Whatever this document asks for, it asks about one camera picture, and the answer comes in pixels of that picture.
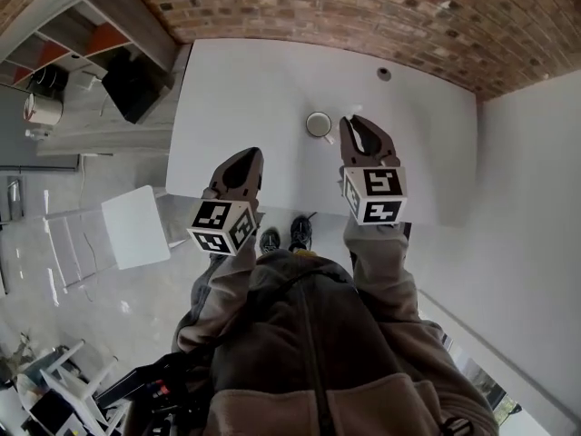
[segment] jacket sleeve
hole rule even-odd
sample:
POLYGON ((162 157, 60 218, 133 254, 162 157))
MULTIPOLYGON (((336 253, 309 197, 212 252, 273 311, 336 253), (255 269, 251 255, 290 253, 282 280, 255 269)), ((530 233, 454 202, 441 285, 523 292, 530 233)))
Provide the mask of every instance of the jacket sleeve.
POLYGON ((460 373, 434 322, 419 318, 413 277, 404 268, 406 236, 389 226, 359 226, 350 217, 345 244, 355 253, 353 279, 361 299, 377 321, 389 347, 402 360, 414 381, 430 381, 440 400, 442 422, 467 419, 473 434, 497 435, 498 428, 486 399, 460 373))
POLYGON ((246 303, 252 270, 256 265, 251 236, 235 257, 213 255, 210 268, 192 287, 192 308, 173 336, 174 352, 190 352, 219 336, 246 303))

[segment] shelving unit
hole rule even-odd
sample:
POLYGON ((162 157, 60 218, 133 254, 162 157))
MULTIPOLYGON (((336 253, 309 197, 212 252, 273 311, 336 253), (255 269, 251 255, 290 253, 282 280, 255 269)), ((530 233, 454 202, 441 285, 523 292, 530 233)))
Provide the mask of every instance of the shelving unit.
POLYGON ((34 0, 0 35, 0 84, 25 89, 49 64, 102 72, 120 50, 167 74, 177 46, 141 0, 34 0))

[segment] jacket zipper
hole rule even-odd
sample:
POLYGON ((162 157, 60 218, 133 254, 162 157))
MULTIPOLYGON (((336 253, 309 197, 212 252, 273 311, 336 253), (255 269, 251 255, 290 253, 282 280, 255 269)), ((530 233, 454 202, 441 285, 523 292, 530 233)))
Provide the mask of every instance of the jacket zipper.
POLYGON ((300 306, 303 311, 305 319, 305 327, 307 330, 307 340, 309 341, 308 354, 310 355, 309 367, 310 374, 313 377, 315 388, 315 400, 317 402, 317 413, 319 415, 319 433, 320 436, 334 436, 335 425, 330 414, 329 401, 327 400, 327 393, 320 378, 319 359, 317 357, 317 350, 315 349, 315 341, 310 327, 309 307, 305 298, 305 293, 302 290, 302 284, 299 284, 300 290, 300 306))

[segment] person's left arm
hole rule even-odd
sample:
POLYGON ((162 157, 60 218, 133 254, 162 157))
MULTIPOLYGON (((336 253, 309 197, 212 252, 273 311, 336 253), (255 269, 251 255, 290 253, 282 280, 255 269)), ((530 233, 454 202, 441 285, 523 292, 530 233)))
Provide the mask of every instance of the person's left arm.
POLYGON ((255 236, 234 257, 212 256, 210 268, 192 287, 192 308, 178 323, 174 352, 190 352, 219 336, 246 303, 256 265, 255 236))

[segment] orange shelf panel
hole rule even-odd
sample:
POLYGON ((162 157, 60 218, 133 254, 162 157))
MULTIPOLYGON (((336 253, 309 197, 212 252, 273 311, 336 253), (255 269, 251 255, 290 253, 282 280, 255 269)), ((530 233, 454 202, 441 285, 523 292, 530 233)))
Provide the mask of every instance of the orange shelf panel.
POLYGON ((33 73, 33 70, 31 70, 31 69, 24 68, 22 66, 16 67, 15 79, 12 82, 12 84, 13 85, 18 84, 20 81, 22 81, 23 79, 25 79, 27 76, 29 76, 32 73, 33 73))
POLYGON ((129 39, 117 31, 113 25, 104 23, 94 30, 84 56, 96 55, 129 43, 129 39))
POLYGON ((44 43, 43 52, 40 54, 40 57, 38 58, 38 64, 36 66, 36 69, 40 69, 43 66, 47 66, 53 61, 56 61, 59 58, 63 58, 63 56, 68 54, 69 51, 66 48, 50 40, 47 40, 44 43))

